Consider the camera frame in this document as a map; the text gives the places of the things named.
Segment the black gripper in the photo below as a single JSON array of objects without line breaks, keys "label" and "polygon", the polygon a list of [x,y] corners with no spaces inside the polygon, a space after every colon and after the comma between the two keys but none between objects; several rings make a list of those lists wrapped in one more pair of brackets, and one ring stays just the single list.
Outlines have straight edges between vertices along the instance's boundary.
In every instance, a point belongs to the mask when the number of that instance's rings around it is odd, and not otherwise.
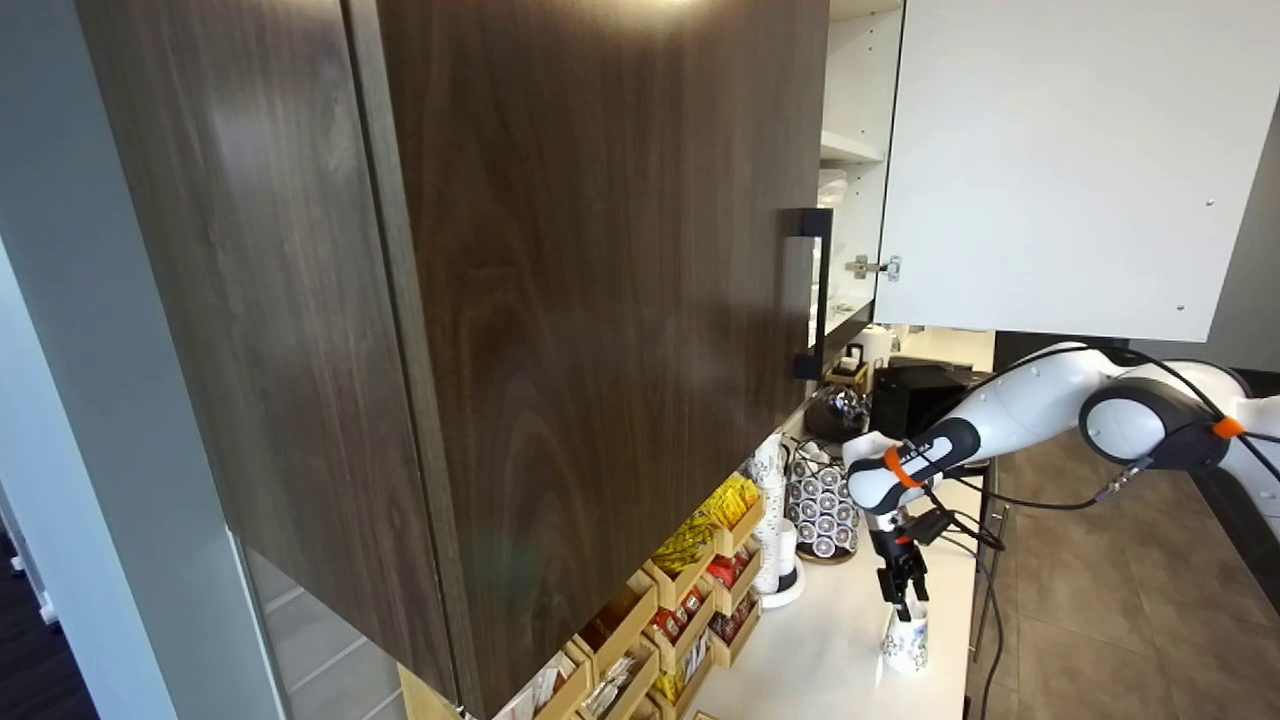
[{"label": "black gripper", "polygon": [[952,523],[947,511],[885,511],[874,516],[874,547],[879,558],[878,581],[894,607],[894,620],[912,625],[922,620],[922,604],[927,595],[927,564],[922,558],[925,546],[931,546]]}]

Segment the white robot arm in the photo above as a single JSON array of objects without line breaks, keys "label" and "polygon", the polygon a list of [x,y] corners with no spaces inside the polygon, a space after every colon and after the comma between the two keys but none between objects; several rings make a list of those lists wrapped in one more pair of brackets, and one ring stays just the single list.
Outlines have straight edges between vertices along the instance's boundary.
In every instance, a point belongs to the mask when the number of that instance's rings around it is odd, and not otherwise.
[{"label": "white robot arm", "polygon": [[947,474],[1000,459],[1064,433],[1127,474],[1224,476],[1249,506],[1246,527],[1280,539],[1280,397],[1207,361],[1156,361],[1060,341],[980,382],[925,433],[878,459],[846,447],[846,486],[874,521],[879,595],[895,620],[927,601],[927,564],[903,510]]}]

